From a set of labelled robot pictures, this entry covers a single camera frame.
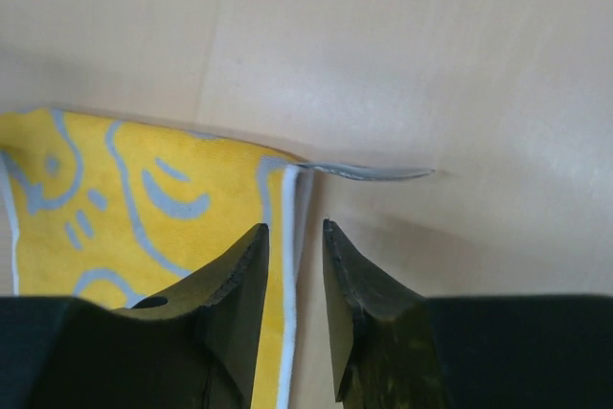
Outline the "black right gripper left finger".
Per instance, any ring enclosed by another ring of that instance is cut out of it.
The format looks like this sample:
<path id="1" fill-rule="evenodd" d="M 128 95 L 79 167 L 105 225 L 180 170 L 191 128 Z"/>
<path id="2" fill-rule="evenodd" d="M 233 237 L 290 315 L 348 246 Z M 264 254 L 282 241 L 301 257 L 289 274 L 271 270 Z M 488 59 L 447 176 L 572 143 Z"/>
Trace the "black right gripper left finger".
<path id="1" fill-rule="evenodd" d="M 247 408 L 269 261 L 257 224 L 131 308 L 76 297 L 1 301 L 5 408 Z"/>

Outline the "yellow grey duck towel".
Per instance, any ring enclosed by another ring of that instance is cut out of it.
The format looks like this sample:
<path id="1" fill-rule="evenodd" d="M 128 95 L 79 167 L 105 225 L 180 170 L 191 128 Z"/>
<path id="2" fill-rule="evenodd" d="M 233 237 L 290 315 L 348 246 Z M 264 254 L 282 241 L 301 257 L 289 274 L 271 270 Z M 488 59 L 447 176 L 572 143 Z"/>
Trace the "yellow grey duck towel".
<path id="1" fill-rule="evenodd" d="M 13 290 L 131 307 L 264 223 L 270 259 L 252 402 L 285 408 L 316 171 L 362 181 L 427 174 L 310 163 L 233 139 L 58 108 L 4 113 L 1 190 Z"/>

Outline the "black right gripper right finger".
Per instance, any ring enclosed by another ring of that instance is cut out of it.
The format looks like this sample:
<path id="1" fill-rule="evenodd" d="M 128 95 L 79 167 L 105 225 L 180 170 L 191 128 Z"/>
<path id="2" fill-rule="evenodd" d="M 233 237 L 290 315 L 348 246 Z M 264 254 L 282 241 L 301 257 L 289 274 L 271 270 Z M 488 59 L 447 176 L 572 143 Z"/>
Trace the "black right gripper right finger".
<path id="1" fill-rule="evenodd" d="M 323 223 L 334 396 L 346 408 L 608 408 L 612 300 L 424 297 Z"/>

